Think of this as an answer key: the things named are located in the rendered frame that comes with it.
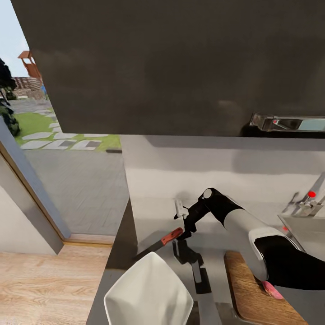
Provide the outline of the cutting board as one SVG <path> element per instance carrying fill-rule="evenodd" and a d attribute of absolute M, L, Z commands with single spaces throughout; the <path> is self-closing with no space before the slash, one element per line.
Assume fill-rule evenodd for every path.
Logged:
<path fill-rule="evenodd" d="M 227 251 L 225 261 L 238 316 L 265 325 L 309 325 L 284 299 L 277 299 L 249 270 L 242 255 Z"/>

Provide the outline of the vidalia onion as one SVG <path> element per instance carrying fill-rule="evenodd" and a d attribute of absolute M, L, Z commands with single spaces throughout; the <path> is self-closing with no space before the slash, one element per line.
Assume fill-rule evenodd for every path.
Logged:
<path fill-rule="evenodd" d="M 279 298 L 282 299 L 283 296 L 279 294 L 279 292 L 267 281 L 261 281 L 264 288 L 266 289 L 266 291 L 268 292 L 268 295 L 270 294 L 271 296 L 275 297 L 275 298 Z"/>

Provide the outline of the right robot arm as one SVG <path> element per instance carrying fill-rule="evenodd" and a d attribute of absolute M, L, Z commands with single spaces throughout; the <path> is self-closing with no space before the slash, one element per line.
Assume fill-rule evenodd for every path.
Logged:
<path fill-rule="evenodd" d="M 300 251 L 286 235 L 213 187 L 189 209 L 179 199 L 175 206 L 174 219 L 183 217 L 185 224 L 177 240 L 191 237 L 195 223 L 211 212 L 256 278 L 269 282 L 309 325 L 325 325 L 325 261 Z"/>

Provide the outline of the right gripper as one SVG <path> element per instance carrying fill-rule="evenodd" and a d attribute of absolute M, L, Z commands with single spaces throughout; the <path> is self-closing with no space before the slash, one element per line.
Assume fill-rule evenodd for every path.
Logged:
<path fill-rule="evenodd" d="M 187 239 L 192 236 L 192 232 L 196 232 L 196 226 L 195 223 L 202 219 L 203 216 L 201 216 L 197 210 L 195 209 L 194 205 L 188 209 L 189 215 L 184 219 L 185 224 L 185 232 L 182 233 L 182 235 L 177 239 L 179 241 Z M 175 215 L 174 219 L 177 219 L 177 214 Z"/>

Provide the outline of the parer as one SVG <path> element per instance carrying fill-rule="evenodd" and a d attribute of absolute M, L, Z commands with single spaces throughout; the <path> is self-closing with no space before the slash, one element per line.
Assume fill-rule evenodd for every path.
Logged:
<path fill-rule="evenodd" d="M 174 230 L 173 232 L 171 232 L 170 234 L 168 234 L 167 236 L 162 238 L 160 241 L 156 242 L 155 244 L 153 244 L 152 246 L 150 246 L 143 252 L 139 253 L 136 257 L 133 258 L 133 260 L 137 260 L 137 259 L 140 260 L 143 256 L 145 256 L 146 254 L 151 253 L 151 252 L 155 253 L 154 250 L 156 250 L 157 248 L 159 248 L 162 245 L 165 245 L 168 241 L 170 241 L 173 238 L 175 238 L 176 236 L 178 236 L 179 233 L 183 233 L 183 229 L 181 227 L 177 228 L 176 230 Z"/>

